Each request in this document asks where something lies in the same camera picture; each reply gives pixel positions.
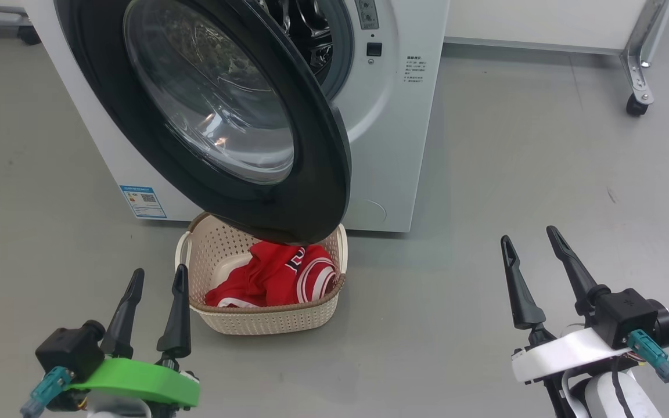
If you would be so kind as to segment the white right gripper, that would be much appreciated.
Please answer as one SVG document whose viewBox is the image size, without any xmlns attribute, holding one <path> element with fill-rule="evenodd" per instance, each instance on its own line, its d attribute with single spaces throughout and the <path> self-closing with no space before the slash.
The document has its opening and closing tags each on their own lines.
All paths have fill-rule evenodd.
<svg viewBox="0 0 669 418">
<path fill-rule="evenodd" d="M 610 288 L 592 277 L 578 255 L 555 226 L 546 227 L 550 244 L 566 271 L 580 316 L 595 314 L 598 297 L 610 294 Z M 519 383 L 537 381 L 568 370 L 574 375 L 602 373 L 610 359 L 631 352 L 629 346 L 613 349 L 592 328 L 572 331 L 557 338 L 544 326 L 546 315 L 538 307 L 520 270 L 520 257 L 508 235 L 500 239 L 505 280 L 509 292 L 510 312 L 517 330 L 529 331 L 529 345 L 534 348 L 513 354 L 512 371 Z"/>
</svg>

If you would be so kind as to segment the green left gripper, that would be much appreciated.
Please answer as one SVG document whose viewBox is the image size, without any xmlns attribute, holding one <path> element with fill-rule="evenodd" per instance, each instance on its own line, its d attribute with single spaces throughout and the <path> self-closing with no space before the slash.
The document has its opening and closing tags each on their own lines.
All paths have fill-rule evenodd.
<svg viewBox="0 0 669 418">
<path fill-rule="evenodd" d="M 83 383 L 69 391 L 98 391 L 114 396 L 157 402 L 179 408 L 199 404 L 201 386 L 193 376 L 154 363 L 132 360 L 132 330 L 143 292 L 145 272 L 134 270 L 100 345 L 105 359 Z M 176 362 L 192 352 L 188 267 L 179 264 L 171 286 L 172 305 L 164 333 L 157 341 L 159 363 Z"/>
</svg>

